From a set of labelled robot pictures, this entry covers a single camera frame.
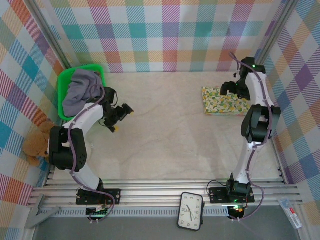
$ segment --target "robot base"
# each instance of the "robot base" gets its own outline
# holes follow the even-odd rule
[[[228,195],[226,187],[211,187],[209,188],[210,203],[211,204],[245,204],[247,200],[245,197]],[[247,197],[248,203],[255,202],[255,196],[252,188]]]
[[[103,189],[103,190],[100,190],[100,192],[104,192],[112,195],[115,199],[115,205],[120,204],[121,189]],[[103,194],[95,193],[92,191],[79,189],[76,195],[77,195],[77,198],[75,201],[76,205],[111,205],[112,204],[112,200],[110,199],[110,197]]]

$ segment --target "clock face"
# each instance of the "clock face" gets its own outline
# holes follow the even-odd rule
[[[178,226],[198,231],[201,225],[203,197],[184,192],[181,195]]]

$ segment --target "metal rail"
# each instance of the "metal rail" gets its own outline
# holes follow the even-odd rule
[[[273,30],[268,38],[268,41],[265,43],[265,45],[262,47],[262,51],[259,55],[259,57],[256,60],[256,64],[264,64],[266,61],[272,47],[275,45],[275,43],[278,40],[278,37],[280,36],[282,30],[284,29],[288,19],[290,18],[292,12],[295,10],[299,0],[288,0],[285,3],[285,6],[280,14],[279,19],[277,20],[275,26],[273,27]]]
[[[39,25],[41,32],[45,36],[46,40],[52,47],[52,49],[55,51],[56,55],[61,60],[61,63],[63,64],[65,69],[70,68],[70,63],[61,48],[56,36],[51,30],[51,27],[49,26],[46,18],[44,17],[41,9],[39,8],[38,4],[35,0],[24,0],[25,5],[28,7],[29,11],[32,13],[32,16],[34,17],[36,23]]]
[[[51,170],[44,187],[34,188],[29,206],[33,207],[39,195],[44,194],[43,208],[87,208],[93,205],[76,205],[76,190],[79,188],[72,180],[53,180]],[[225,204],[211,204],[206,186],[210,179],[195,180],[104,180],[104,187],[110,189],[121,189],[121,202],[118,208],[133,207],[178,207],[181,194],[191,192],[203,196],[206,206],[225,206]],[[278,205],[278,198],[286,197],[295,204],[301,204],[302,199],[296,185],[286,185],[282,178],[278,179],[256,179],[254,181],[265,191],[265,206]],[[218,183],[212,183],[210,187],[219,187]],[[253,188],[255,203],[261,201],[261,191]]]

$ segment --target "plaid wall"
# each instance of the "plaid wall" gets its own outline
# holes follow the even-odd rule
[[[320,236],[320,0],[300,0],[265,62],[281,162]]]
[[[285,7],[285,5],[286,5],[287,2],[288,2],[288,0],[281,0],[281,3],[280,3],[280,5],[279,5],[278,9],[276,10],[276,13],[275,13],[275,15],[273,16],[272,21],[271,21],[271,23],[270,23],[267,31],[266,31],[265,34],[264,34],[264,37],[263,37],[263,39],[262,39],[262,41],[261,41],[261,44],[260,44],[258,50],[257,50],[256,53],[255,53],[255,56],[254,56],[254,57],[255,57],[256,59],[260,56],[261,51],[262,51],[262,50],[264,49],[264,47],[266,46],[266,43],[267,43],[267,41],[268,41],[268,39],[269,39],[269,37],[270,37],[270,34],[271,34],[272,31],[275,29],[276,23],[277,23],[279,17],[281,16],[281,13],[282,13],[282,11],[283,11],[283,9],[284,9],[284,7]]]
[[[57,122],[57,75],[63,70],[23,0],[0,0],[0,240],[16,240],[33,186],[47,164],[30,166],[24,138]]]
[[[37,0],[73,65],[106,71],[230,71],[254,55],[278,0]],[[50,2],[52,11],[45,8]]]

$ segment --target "green plastic bin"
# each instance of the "green plastic bin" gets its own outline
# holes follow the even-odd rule
[[[62,120],[70,121],[74,116],[67,117],[65,116],[64,109],[62,107],[62,102],[65,100],[65,97],[68,93],[68,85],[71,83],[71,77],[76,71],[76,69],[86,69],[89,71],[99,72],[101,75],[102,85],[106,87],[104,69],[99,64],[89,64],[84,66],[78,66],[73,68],[68,68],[60,73],[58,76],[58,115]]]

